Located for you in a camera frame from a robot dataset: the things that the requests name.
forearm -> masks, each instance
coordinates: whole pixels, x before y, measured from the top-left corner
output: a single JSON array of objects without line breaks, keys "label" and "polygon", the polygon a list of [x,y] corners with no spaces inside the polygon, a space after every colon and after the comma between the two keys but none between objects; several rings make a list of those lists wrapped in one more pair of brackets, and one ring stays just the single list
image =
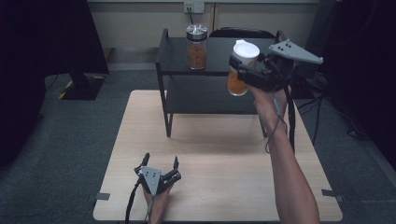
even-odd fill
[{"label": "forearm", "polygon": [[269,149],[276,207],[281,222],[319,223],[317,202],[294,156],[282,122],[276,126],[271,136]]},{"label": "forearm", "polygon": [[154,203],[151,208],[151,214],[148,218],[148,224],[161,224],[163,223],[163,216],[165,215],[166,206]]}]

black curtain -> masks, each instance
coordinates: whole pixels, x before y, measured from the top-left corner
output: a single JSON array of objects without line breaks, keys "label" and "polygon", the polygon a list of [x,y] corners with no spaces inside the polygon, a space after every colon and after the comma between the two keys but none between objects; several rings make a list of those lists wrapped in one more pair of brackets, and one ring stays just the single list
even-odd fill
[{"label": "black curtain", "polygon": [[34,128],[44,78],[108,74],[84,0],[0,1],[0,165],[18,155]]},{"label": "black curtain", "polygon": [[320,71],[396,168],[396,1],[344,0]]}]

jar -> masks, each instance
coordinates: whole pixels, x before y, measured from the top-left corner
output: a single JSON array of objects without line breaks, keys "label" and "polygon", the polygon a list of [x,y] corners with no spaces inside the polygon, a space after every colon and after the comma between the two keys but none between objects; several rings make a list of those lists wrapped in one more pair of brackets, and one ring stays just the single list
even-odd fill
[{"label": "jar", "polygon": [[187,63],[189,68],[205,68],[207,28],[203,25],[190,25],[186,29],[186,37]]}]

wooden table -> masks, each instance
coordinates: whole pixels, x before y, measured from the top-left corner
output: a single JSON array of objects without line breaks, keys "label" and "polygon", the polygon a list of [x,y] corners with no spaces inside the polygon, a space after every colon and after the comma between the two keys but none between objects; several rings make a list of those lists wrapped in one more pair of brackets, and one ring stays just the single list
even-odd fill
[{"label": "wooden table", "polygon": [[[133,91],[120,125],[99,200],[97,220],[124,220],[137,176],[134,168],[149,152],[148,166],[167,173],[174,157],[182,178],[173,186],[167,221],[277,221],[270,155],[264,151],[257,115],[177,114],[171,137],[163,134],[163,108],[158,91]],[[342,213],[300,115],[296,114],[296,158],[318,201],[320,220],[338,221]],[[147,211],[139,188],[131,220]]]}]

cup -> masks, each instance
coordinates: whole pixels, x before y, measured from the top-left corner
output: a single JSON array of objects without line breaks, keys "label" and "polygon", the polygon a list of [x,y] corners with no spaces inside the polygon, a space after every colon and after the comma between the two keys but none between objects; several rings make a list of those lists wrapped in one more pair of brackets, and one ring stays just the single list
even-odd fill
[{"label": "cup", "polygon": [[[237,40],[233,46],[233,56],[239,59],[242,64],[254,67],[259,57],[259,48],[247,41]],[[238,73],[230,66],[230,72],[227,80],[227,90],[231,95],[241,96],[248,91],[248,87],[244,81],[238,79]]]}]

